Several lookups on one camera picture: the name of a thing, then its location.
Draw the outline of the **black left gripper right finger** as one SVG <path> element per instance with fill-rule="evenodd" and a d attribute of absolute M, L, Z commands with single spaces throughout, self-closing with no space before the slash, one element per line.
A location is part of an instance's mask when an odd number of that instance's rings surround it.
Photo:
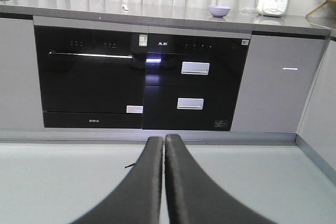
<path fill-rule="evenodd" d="M 263 216 L 221 189 L 181 137 L 165 138 L 165 186 L 170 223 L 263 223 Z"/>

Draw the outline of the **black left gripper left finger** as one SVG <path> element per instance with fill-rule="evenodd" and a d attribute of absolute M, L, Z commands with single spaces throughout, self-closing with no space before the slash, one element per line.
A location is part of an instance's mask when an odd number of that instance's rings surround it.
<path fill-rule="evenodd" d="M 73 223 L 159 223 L 163 138 L 149 137 L 123 181 Z"/>

